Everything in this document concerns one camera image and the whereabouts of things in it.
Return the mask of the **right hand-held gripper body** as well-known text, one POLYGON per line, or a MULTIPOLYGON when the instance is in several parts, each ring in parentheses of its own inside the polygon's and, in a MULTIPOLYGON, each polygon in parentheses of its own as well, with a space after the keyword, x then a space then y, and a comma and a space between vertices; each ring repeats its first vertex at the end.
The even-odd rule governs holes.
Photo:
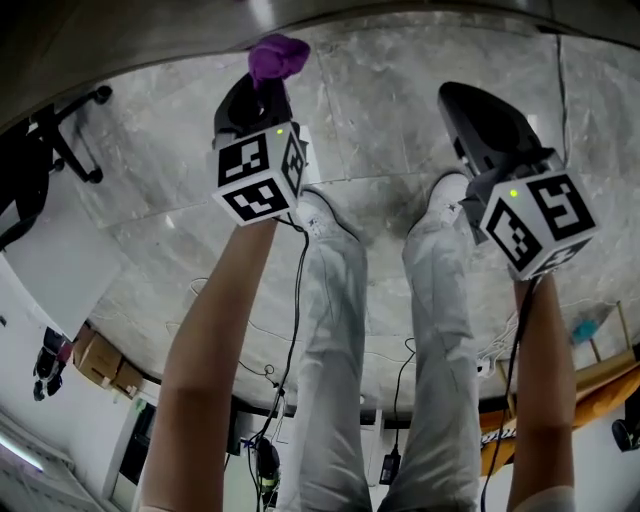
POLYGON ((582 180, 551 148, 477 175, 462 206, 475 243, 495 244, 520 281, 556 270, 599 230, 582 180))

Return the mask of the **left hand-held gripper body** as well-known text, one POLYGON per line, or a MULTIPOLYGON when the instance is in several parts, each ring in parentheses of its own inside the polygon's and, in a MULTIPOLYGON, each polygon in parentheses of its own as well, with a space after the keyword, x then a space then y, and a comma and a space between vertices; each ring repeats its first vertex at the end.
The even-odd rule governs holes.
POLYGON ((290 213, 297 207, 306 165, 295 122, 215 144, 212 198, 239 226, 290 213))

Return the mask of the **purple cloth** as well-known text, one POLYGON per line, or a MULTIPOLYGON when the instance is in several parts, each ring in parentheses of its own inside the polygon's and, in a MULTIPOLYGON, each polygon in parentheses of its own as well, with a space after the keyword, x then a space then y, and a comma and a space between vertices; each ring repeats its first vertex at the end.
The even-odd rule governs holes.
POLYGON ((304 68, 311 53, 308 43, 282 34, 272 34, 256 43, 248 54, 248 69, 258 91, 267 80, 285 80, 304 68))

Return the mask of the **person's left forearm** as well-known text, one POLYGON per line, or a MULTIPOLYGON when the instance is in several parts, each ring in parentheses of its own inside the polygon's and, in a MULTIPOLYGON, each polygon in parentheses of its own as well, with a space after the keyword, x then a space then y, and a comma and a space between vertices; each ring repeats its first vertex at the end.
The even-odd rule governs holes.
POLYGON ((236 228, 171 345, 140 512, 221 512, 235 373, 277 223, 236 228))

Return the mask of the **person's right white shoe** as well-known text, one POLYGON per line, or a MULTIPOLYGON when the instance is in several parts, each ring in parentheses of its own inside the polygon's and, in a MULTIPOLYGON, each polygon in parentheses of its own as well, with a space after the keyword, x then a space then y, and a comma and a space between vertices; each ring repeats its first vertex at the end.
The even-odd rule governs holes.
POLYGON ((453 225, 462 210, 468 184, 468 177, 461 172, 442 175, 429 193, 424 214, 414 222, 411 230, 453 225))

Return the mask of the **person's left white shoe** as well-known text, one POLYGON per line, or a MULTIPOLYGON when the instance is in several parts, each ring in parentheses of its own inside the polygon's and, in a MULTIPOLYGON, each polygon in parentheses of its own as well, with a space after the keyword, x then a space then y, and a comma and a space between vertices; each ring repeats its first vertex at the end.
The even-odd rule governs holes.
POLYGON ((319 190, 305 187, 300 194, 296 213, 303 227, 318 240, 345 238, 359 241, 354 230, 343 221, 319 190))

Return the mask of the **teal small object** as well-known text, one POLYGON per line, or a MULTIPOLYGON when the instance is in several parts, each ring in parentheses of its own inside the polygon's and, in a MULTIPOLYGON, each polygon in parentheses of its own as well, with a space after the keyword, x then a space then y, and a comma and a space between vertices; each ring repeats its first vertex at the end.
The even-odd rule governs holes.
POLYGON ((590 342, 597 333, 599 324, 594 320, 583 320, 576 325, 572 331, 571 337, 575 345, 590 342))

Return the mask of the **person's right leg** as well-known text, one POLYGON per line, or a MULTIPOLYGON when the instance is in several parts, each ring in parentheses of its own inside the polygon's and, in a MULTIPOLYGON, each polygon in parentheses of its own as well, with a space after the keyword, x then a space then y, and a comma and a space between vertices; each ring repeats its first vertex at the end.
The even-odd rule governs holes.
POLYGON ((425 215, 403 262, 416 344, 414 411, 399 473, 379 512, 475 512, 480 478, 476 350, 461 235, 425 215))

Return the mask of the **person's leg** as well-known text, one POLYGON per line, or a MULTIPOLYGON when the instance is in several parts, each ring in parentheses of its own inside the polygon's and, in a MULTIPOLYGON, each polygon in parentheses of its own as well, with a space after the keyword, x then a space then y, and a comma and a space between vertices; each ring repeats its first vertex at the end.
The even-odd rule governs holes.
POLYGON ((360 427, 367 262, 341 227, 313 235, 307 338, 278 512, 369 512, 360 427))
POLYGON ((480 478, 476 350, 461 235, 425 215, 403 262, 416 344, 414 411, 399 473, 379 512, 475 512, 480 478))

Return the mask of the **person's left leg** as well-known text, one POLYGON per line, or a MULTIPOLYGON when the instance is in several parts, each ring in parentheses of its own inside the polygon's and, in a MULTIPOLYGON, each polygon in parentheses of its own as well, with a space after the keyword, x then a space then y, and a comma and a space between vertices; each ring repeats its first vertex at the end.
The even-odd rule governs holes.
POLYGON ((307 338, 278 512, 369 512, 360 427, 367 262, 341 227, 313 235, 307 338))

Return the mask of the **white bathtub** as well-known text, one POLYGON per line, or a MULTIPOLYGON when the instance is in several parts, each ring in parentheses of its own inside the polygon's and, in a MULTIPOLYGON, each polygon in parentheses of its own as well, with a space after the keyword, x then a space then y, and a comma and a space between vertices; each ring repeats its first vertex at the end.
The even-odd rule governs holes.
POLYGON ((66 173, 50 176, 43 212, 0 252, 0 299, 74 338, 120 271, 120 251, 100 232, 66 173))

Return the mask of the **black office chair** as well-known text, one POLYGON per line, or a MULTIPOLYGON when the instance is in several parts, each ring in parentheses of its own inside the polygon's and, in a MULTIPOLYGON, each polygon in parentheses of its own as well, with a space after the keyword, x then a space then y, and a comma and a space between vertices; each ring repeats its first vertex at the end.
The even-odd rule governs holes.
POLYGON ((50 104, 0 134, 0 252, 35 225, 46 204, 52 173, 70 167, 83 182, 102 181, 103 171, 84 169, 59 126, 88 102, 103 105, 112 94, 111 87, 101 85, 61 110, 50 104))

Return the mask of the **cardboard box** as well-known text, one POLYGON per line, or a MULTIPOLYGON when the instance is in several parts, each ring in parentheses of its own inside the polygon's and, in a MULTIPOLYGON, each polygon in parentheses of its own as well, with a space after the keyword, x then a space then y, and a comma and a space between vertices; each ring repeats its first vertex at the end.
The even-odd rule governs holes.
POLYGON ((144 377, 142 373, 128 361, 122 360, 111 387, 123 396, 133 399, 139 392, 144 377))
POLYGON ((122 360, 121 352, 101 334, 83 327, 73 348, 73 364, 89 381, 108 388, 116 378, 122 360))

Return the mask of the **person's white shirt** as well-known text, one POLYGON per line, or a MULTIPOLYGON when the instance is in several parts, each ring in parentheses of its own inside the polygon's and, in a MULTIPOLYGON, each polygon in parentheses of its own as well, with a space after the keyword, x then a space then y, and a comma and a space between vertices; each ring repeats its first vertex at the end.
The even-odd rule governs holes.
POLYGON ((508 512, 576 512, 575 491, 571 486, 553 486, 533 492, 518 489, 510 496, 508 512))

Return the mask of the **long ceiling light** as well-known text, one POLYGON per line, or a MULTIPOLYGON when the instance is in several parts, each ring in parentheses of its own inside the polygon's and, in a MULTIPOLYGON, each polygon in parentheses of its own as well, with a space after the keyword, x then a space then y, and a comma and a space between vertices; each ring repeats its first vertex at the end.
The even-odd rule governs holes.
POLYGON ((26 448, 21 447, 16 441, 0 433, 0 446, 35 468, 39 472, 44 471, 40 460, 32 455, 26 448))

